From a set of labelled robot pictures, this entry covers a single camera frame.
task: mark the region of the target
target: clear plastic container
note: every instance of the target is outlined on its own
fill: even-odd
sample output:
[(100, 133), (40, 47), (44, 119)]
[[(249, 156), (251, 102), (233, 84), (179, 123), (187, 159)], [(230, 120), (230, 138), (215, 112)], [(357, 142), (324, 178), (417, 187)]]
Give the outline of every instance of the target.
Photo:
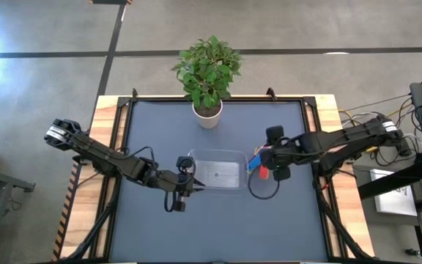
[(205, 185), (199, 187), (214, 190), (245, 188), (248, 160), (244, 153), (231, 150), (191, 150), (188, 156), (195, 161), (195, 179)]

